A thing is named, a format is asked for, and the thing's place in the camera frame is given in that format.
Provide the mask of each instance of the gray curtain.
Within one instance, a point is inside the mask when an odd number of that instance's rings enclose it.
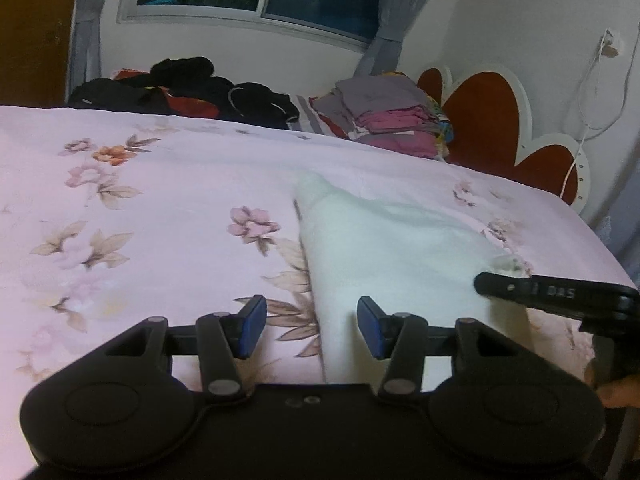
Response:
[[[392,72],[402,42],[427,0],[380,0],[380,29],[360,60],[355,75]]]
[[[68,92],[85,81],[100,77],[100,14],[105,0],[76,0],[71,37]]]
[[[632,166],[595,231],[640,286],[640,160]]]

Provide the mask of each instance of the white towel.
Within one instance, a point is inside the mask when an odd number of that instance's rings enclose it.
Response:
[[[382,378],[385,364],[370,357],[357,330],[361,296],[431,326],[474,317],[530,345],[523,307],[475,292],[474,277],[500,270],[504,253],[467,225],[412,205],[358,198],[316,174],[300,180],[296,199],[329,383],[376,386]],[[427,366],[423,389],[434,386],[428,375]]]

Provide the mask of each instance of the finger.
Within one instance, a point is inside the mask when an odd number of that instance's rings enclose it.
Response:
[[[591,388],[594,388],[596,385],[596,373],[593,370],[593,361],[591,361],[584,369],[584,382]]]
[[[605,408],[640,408],[640,376],[629,376],[598,388]]]

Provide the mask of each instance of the red heart-shaped headboard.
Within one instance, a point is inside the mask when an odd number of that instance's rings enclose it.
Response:
[[[453,125],[447,161],[559,195],[578,144],[561,134],[531,139],[529,100],[516,76],[503,67],[486,66],[454,85],[447,85],[447,77],[448,70],[437,67],[418,81],[422,90],[444,103]],[[580,211],[588,189],[589,167],[580,152],[562,199]]]

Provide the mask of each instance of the wall outlet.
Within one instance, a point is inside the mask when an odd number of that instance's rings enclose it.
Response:
[[[602,45],[602,55],[609,58],[617,57],[622,54],[623,48],[624,44],[620,33],[616,30],[609,30]]]

